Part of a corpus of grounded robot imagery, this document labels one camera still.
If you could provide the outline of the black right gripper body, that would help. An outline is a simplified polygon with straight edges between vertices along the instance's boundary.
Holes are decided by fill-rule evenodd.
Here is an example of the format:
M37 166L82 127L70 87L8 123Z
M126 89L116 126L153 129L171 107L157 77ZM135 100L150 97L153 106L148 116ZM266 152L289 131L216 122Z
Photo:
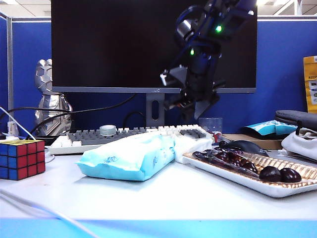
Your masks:
M187 84L186 87L181 89L180 94L164 102L164 108L166 110L174 108L195 110L195 107L198 106L199 108L206 107L208 109L219 100L217 89L224 86L224 80L212 81L201 89L194 89L194 87Z

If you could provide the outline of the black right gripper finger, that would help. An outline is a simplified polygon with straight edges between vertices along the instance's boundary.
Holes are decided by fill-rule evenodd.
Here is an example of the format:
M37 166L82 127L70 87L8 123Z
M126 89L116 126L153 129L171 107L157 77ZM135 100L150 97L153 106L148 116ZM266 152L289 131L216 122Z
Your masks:
M189 106L189 107L180 107L181 117L185 122L188 122L195 113L195 107Z
M196 101L194 118L198 119L205 111L212 107L215 103L219 101L218 95L213 95L208 100Z

